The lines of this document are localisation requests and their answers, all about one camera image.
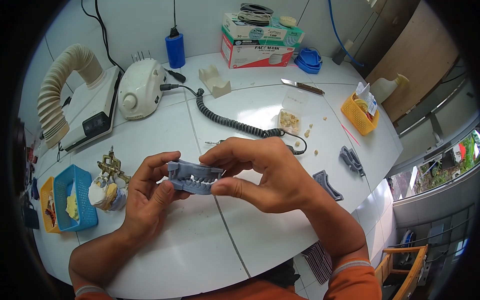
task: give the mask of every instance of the forearm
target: forearm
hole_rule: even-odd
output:
[[[318,184],[308,191],[310,196],[302,211],[333,263],[352,254],[368,259],[365,234],[357,221]]]
[[[91,283],[103,288],[139,247],[118,229],[75,248],[69,264],[73,287]]]

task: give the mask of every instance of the blue cylinder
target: blue cylinder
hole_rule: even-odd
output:
[[[165,38],[167,46],[168,63],[171,69],[178,69],[185,65],[185,50],[183,48],[183,34],[170,38]]]

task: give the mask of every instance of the blue hose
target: blue hose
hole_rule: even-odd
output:
[[[328,0],[328,7],[330,8],[330,20],[332,20],[333,31],[335,32],[336,39],[337,39],[338,42],[340,43],[340,46],[341,46],[342,49],[345,51],[345,53],[347,54],[347,56],[350,57],[350,59],[352,60],[352,62],[356,63],[357,65],[359,65],[359,66],[361,66],[361,67],[363,67],[363,63],[359,63],[358,61],[356,61],[356,60],[350,55],[350,53],[347,51],[347,49],[345,49],[345,47],[344,47],[343,44],[342,44],[342,41],[340,40],[340,38],[338,37],[338,34],[336,33],[335,22],[333,22],[332,2],[331,2],[331,0]]]

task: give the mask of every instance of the yellow plastic basket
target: yellow plastic basket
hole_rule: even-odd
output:
[[[380,112],[377,110],[373,120],[370,122],[365,113],[355,104],[353,94],[345,100],[340,110],[361,135],[367,135],[370,131],[377,128]]]
[[[53,180],[54,178],[50,176],[40,189],[40,206],[42,207],[42,218],[45,231],[48,233],[61,233],[58,224],[53,227],[52,220],[45,214],[45,210],[48,207],[48,195],[53,191]]]

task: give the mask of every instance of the beige corrugated hose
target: beige corrugated hose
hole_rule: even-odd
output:
[[[87,87],[102,80],[105,74],[95,54],[80,44],[66,48],[52,63],[40,86],[37,105],[48,148],[56,146],[70,129],[61,110],[60,92],[73,70],[85,80]]]

